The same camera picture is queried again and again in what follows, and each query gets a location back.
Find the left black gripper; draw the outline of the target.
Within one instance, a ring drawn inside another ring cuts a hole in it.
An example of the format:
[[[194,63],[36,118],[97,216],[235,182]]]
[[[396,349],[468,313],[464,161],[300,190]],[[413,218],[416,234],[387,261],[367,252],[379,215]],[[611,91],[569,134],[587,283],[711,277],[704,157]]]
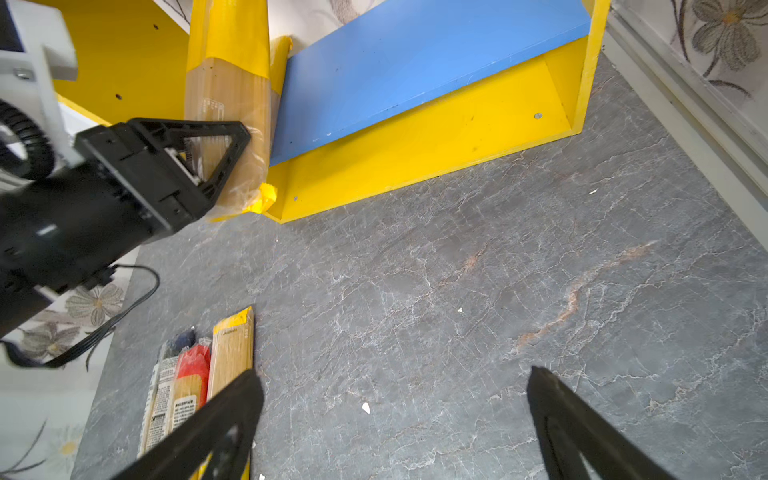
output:
[[[239,121],[134,118],[84,130],[74,147],[134,199],[153,235],[162,238],[212,209],[250,140]],[[209,173],[195,169],[205,146],[222,149]]]

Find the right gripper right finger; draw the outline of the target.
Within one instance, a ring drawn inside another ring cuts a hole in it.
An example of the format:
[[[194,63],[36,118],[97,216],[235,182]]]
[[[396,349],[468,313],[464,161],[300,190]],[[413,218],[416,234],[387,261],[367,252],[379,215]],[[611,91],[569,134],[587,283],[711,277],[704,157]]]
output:
[[[551,479],[670,479],[550,370],[534,366],[527,400],[543,462]]]

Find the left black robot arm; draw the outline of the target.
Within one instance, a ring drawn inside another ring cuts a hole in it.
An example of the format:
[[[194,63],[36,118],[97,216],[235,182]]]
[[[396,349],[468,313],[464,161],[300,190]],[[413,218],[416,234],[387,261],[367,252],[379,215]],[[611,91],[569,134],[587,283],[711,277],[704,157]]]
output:
[[[108,284],[120,257],[203,218],[251,140],[239,121],[134,118],[78,133],[83,162],[55,169],[32,119],[3,103],[1,122],[29,155],[3,149],[2,167],[31,178],[1,196],[3,334],[58,294]]]

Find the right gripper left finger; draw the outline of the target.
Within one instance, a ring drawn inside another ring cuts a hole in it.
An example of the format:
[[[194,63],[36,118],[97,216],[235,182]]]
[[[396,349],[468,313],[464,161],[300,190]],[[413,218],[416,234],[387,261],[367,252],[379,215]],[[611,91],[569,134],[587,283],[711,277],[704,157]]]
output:
[[[189,479],[204,466],[205,479],[239,479],[246,472],[263,405],[261,381],[247,370],[115,477]]]

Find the red clear spaghetti bag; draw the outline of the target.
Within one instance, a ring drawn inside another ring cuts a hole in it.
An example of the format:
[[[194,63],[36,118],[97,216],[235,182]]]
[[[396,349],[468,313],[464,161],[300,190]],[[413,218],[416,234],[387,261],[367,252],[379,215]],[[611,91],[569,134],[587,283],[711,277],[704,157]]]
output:
[[[167,432],[191,418],[207,400],[212,339],[203,337],[182,350],[168,403]]]

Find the yellow spaghetti bag small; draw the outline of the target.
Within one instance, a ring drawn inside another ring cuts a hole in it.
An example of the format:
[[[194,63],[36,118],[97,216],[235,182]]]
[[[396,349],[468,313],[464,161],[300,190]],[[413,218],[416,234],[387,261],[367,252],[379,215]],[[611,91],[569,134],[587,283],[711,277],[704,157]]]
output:
[[[252,307],[247,307],[214,326],[207,401],[224,390],[243,372],[253,369],[254,326]]]

